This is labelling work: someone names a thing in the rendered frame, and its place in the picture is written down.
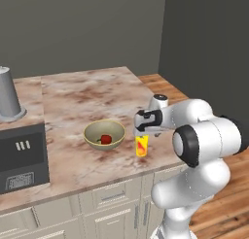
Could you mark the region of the cream drawer front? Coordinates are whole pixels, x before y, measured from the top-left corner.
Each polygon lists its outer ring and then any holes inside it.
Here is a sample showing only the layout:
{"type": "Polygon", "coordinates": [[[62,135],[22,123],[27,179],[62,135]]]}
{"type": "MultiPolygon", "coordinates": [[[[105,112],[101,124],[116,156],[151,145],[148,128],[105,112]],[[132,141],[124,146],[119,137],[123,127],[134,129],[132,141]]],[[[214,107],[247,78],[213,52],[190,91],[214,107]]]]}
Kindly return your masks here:
{"type": "Polygon", "coordinates": [[[90,214],[106,207],[111,207],[115,204],[138,199],[140,197],[141,182],[141,178],[137,177],[81,193],[79,195],[79,201],[82,212],[84,214],[90,214]],[[101,202],[101,197],[110,196],[121,192],[125,192],[125,196],[101,202]]]}
{"type": "Polygon", "coordinates": [[[59,198],[33,207],[40,226],[50,226],[73,219],[81,213],[77,195],[59,198]]]}
{"type": "Polygon", "coordinates": [[[26,232],[37,227],[31,208],[18,210],[0,216],[0,239],[26,232]]]}
{"type": "Polygon", "coordinates": [[[158,182],[163,182],[173,176],[176,176],[186,170],[188,166],[186,164],[173,166],[171,168],[165,168],[161,170],[157,170],[153,174],[153,184],[156,184],[158,182]]]}

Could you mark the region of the black countertop appliance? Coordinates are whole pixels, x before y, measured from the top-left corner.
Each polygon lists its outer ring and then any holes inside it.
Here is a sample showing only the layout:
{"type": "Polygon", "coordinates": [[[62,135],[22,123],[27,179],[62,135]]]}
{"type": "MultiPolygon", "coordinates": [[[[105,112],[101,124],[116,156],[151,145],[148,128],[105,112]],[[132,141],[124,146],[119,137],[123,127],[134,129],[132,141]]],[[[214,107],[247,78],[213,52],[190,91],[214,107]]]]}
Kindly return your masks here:
{"type": "Polygon", "coordinates": [[[0,131],[0,194],[49,181],[45,125],[0,131]]]}

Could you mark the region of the grey metal cylinder canister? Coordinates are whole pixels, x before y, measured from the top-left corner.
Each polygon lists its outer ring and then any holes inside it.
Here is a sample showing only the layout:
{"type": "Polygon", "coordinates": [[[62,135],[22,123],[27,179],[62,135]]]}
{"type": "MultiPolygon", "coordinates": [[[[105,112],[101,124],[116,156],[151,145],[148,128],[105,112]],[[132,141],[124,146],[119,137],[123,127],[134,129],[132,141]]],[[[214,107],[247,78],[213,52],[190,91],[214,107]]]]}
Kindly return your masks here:
{"type": "Polygon", "coordinates": [[[25,115],[26,109],[19,104],[10,68],[0,66],[0,120],[12,122],[25,115]]]}

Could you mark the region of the beige bowl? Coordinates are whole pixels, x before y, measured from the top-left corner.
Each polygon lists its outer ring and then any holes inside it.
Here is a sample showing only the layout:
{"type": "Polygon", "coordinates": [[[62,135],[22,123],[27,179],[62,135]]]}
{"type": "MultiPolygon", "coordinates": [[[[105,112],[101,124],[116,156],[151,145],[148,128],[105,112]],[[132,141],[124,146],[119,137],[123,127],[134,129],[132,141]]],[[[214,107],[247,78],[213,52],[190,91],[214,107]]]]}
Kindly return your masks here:
{"type": "Polygon", "coordinates": [[[101,119],[87,125],[84,130],[85,141],[94,149],[100,151],[109,151],[116,148],[125,138],[125,127],[110,119],[101,119]],[[97,140],[102,134],[112,136],[112,143],[109,145],[100,145],[97,140]]]}

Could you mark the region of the red bell pepper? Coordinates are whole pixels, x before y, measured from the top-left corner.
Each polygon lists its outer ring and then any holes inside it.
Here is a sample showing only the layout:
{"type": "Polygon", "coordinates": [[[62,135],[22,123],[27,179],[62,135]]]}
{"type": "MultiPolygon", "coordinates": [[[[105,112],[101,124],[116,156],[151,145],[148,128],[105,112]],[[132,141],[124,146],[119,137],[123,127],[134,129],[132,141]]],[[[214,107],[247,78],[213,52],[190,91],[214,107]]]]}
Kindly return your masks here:
{"type": "Polygon", "coordinates": [[[112,136],[108,134],[102,134],[97,140],[97,143],[100,145],[109,145],[112,143],[112,136]]]}

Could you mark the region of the narrow cream cabinet door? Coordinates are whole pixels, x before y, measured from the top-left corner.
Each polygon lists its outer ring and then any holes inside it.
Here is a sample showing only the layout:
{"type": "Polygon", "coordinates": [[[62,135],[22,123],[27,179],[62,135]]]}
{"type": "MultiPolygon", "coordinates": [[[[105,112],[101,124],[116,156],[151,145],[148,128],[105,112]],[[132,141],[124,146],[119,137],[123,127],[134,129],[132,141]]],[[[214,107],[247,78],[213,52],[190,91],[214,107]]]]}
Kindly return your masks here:
{"type": "Polygon", "coordinates": [[[150,239],[152,233],[158,226],[158,208],[153,203],[150,196],[143,197],[141,200],[140,208],[140,224],[139,224],[139,239],[150,239]],[[149,201],[149,212],[147,218],[147,224],[143,225],[144,217],[144,204],[149,201]]]}

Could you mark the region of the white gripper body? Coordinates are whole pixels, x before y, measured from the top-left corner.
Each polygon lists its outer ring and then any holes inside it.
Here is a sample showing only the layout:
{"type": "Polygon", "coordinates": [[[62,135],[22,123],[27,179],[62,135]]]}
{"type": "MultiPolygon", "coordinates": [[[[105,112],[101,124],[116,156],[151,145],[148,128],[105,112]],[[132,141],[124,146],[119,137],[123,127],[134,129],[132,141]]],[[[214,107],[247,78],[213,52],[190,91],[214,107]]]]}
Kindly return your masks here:
{"type": "Polygon", "coordinates": [[[140,121],[134,122],[133,134],[134,135],[149,135],[149,134],[161,134],[167,131],[166,127],[160,125],[157,121],[140,121]]]}

